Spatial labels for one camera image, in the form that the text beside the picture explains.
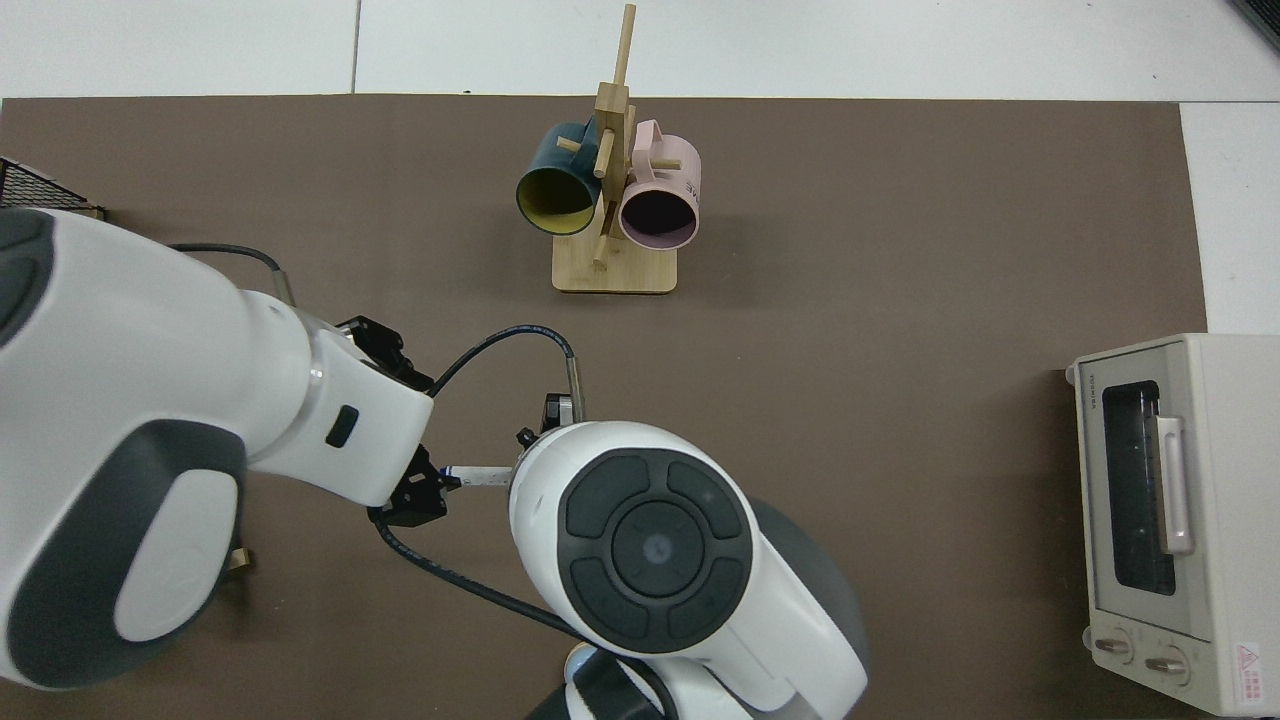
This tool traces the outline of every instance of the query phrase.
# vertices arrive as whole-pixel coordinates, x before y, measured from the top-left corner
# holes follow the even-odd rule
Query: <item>mug handle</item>
[[[653,152],[654,145],[662,143],[662,128],[658,120],[644,120],[636,126],[636,143],[631,149],[631,172],[636,176],[636,182],[653,182]]]

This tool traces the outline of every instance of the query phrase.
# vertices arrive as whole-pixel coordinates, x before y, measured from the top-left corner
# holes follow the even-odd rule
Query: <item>wire basket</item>
[[[104,219],[106,210],[93,205],[31,168],[0,158],[0,208],[70,210]]]

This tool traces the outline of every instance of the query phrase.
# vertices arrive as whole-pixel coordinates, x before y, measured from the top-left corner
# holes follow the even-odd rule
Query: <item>warning label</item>
[[[1257,643],[1235,644],[1235,700],[1240,705],[1262,705],[1262,657]]]

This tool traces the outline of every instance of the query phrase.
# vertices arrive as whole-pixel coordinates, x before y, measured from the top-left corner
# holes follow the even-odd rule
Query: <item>white floor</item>
[[[1183,104],[1213,332],[1280,333],[1280,51],[1225,0],[639,0],[639,96]],[[0,97],[590,95],[622,3],[4,0]]]

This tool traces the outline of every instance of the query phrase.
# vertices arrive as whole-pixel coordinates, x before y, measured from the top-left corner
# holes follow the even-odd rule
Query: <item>oven handle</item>
[[[1151,418],[1156,436],[1156,512],[1160,548],[1169,555],[1190,555],[1190,512],[1187,507],[1187,464],[1183,455],[1183,419]]]

